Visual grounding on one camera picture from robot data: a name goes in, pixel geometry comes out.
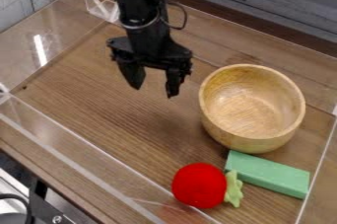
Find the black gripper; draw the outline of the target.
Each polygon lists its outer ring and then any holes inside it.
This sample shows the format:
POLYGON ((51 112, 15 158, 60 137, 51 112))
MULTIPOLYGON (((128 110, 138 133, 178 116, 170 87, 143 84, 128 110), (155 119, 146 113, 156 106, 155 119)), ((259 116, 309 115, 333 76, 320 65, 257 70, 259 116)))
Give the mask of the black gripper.
POLYGON ((120 24, 127 35, 110 38, 107 46, 128 84, 140 90, 146 68, 160 69, 167 72, 168 98, 178 96, 184 77, 191 74, 192 51, 172 39, 163 18, 155 17, 147 23, 120 20, 120 24))

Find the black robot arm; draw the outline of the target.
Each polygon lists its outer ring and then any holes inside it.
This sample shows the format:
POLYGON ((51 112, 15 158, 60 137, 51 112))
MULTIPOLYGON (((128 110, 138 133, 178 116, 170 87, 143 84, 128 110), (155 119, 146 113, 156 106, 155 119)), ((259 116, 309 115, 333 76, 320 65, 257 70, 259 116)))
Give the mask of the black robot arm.
POLYGON ((112 60, 135 88, 140 89, 146 68, 156 68, 167 73, 168 98, 179 95, 186 76, 191 74, 192 51, 171 37, 170 0, 115 0, 120 10, 119 21, 126 29, 126 37, 107 40, 112 60))

